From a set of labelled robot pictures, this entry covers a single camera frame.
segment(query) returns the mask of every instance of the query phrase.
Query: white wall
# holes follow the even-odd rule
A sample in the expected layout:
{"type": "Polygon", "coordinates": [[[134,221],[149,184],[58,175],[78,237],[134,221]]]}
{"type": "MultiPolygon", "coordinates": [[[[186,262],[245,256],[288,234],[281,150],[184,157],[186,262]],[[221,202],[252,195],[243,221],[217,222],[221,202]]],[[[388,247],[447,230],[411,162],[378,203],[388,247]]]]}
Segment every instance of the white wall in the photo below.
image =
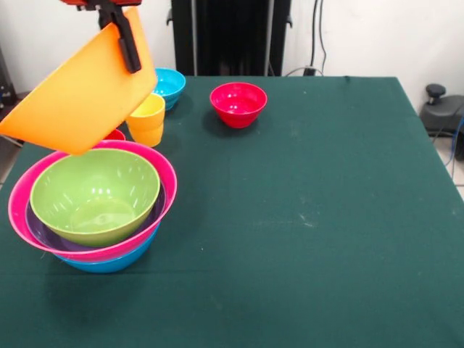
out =
{"type": "MultiPolygon", "coordinates": [[[[154,63],[175,67],[170,0],[139,8],[154,63]]],[[[96,12],[78,12],[60,0],[0,0],[0,47],[18,91],[34,88],[98,31],[96,12]]]]}
{"type": "MultiPolygon", "coordinates": [[[[292,0],[284,73],[310,63],[313,5],[292,0]]],[[[397,76],[416,109],[430,82],[464,94],[463,0],[324,0],[323,35],[326,75],[397,76]]]]}
{"type": "MultiPolygon", "coordinates": [[[[464,93],[463,0],[324,0],[326,75],[398,76],[418,109],[427,83],[464,93]]],[[[292,0],[283,72],[310,61],[314,0],[292,0]]],[[[155,65],[175,67],[170,0],[140,13],[155,65]]],[[[32,89],[97,31],[97,14],[60,0],[0,0],[0,45],[18,91],[32,89]]],[[[318,51],[316,63],[320,64],[318,51]]]]}

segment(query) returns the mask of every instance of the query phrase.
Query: yellow cup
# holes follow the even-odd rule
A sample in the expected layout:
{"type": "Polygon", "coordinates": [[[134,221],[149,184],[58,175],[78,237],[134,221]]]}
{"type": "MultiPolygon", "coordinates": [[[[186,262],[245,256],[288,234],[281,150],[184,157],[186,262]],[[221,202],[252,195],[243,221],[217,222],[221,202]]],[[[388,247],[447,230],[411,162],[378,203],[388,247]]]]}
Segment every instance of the yellow cup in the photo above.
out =
{"type": "Polygon", "coordinates": [[[136,142],[150,147],[161,142],[166,103],[162,96],[150,94],[126,119],[136,142]]]}
{"type": "Polygon", "coordinates": [[[163,128],[164,125],[161,124],[154,130],[132,130],[129,128],[129,132],[137,143],[153,147],[161,142],[163,128]]]}

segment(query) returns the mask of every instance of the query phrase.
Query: green bowl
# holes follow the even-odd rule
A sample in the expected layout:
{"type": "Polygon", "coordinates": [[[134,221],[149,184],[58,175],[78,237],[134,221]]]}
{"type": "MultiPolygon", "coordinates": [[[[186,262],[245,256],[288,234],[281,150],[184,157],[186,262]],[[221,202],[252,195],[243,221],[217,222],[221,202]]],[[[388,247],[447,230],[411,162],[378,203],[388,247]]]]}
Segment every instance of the green bowl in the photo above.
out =
{"type": "Polygon", "coordinates": [[[67,156],[34,183],[30,205],[61,237],[107,247],[132,234],[150,213],[160,177],[143,157],[117,149],[67,156]]]}

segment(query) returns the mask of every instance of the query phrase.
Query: green tablecloth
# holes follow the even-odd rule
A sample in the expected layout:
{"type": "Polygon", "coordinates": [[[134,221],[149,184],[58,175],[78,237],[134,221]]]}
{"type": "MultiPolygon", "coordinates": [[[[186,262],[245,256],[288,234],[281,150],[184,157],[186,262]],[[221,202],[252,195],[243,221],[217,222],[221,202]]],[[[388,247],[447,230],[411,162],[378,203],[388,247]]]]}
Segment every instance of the green tablecloth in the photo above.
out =
{"type": "Polygon", "coordinates": [[[178,197],[150,250],[74,270],[12,230],[0,191],[0,347],[463,347],[464,205],[393,78],[247,78],[244,130],[189,78],[158,149],[178,197]]]}

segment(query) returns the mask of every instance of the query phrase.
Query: pink bowl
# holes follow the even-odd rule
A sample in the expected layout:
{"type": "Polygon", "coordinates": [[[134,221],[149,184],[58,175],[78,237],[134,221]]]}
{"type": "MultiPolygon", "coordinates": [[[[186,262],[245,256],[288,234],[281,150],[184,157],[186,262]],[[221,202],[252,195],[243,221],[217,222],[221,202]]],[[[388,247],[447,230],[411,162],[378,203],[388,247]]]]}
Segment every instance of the pink bowl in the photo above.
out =
{"type": "Polygon", "coordinates": [[[51,164],[67,156],[64,152],[54,152],[44,157],[31,168],[29,168],[14,186],[8,203],[9,220],[16,233],[33,247],[39,248],[46,252],[52,252],[70,260],[83,262],[98,262],[108,259],[121,257],[133,251],[140,244],[144,243],[152,234],[153,230],[160,224],[161,219],[166,215],[174,202],[177,192],[177,178],[173,166],[169,161],[156,150],[132,141],[103,140],[95,148],[104,149],[122,149],[138,154],[148,160],[156,167],[159,177],[165,187],[165,208],[161,215],[150,226],[135,236],[130,237],[118,244],[106,248],[88,250],[82,252],[64,252],[58,249],[52,249],[42,244],[30,232],[26,222],[26,209],[29,202],[30,192],[37,177],[51,164]]]}
{"type": "Polygon", "coordinates": [[[251,83],[230,82],[215,88],[210,94],[210,101],[226,125],[245,128],[265,108],[268,95],[251,83]]]}

